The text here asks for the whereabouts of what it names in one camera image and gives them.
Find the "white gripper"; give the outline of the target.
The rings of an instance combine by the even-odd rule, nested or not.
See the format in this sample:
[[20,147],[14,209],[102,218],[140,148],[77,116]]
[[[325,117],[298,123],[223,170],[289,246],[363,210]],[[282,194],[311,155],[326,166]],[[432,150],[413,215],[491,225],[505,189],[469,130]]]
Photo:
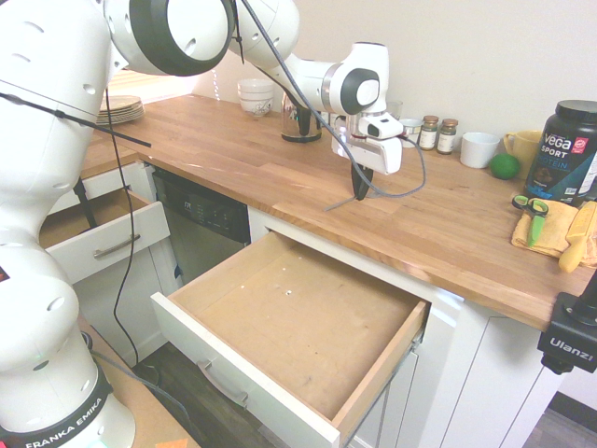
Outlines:
[[373,170],[390,175],[398,172],[402,165],[402,143],[397,137],[378,140],[342,136],[340,142],[333,139],[331,147],[335,154],[345,159],[352,155],[357,163],[351,165],[353,193],[357,201],[366,198],[374,175]]

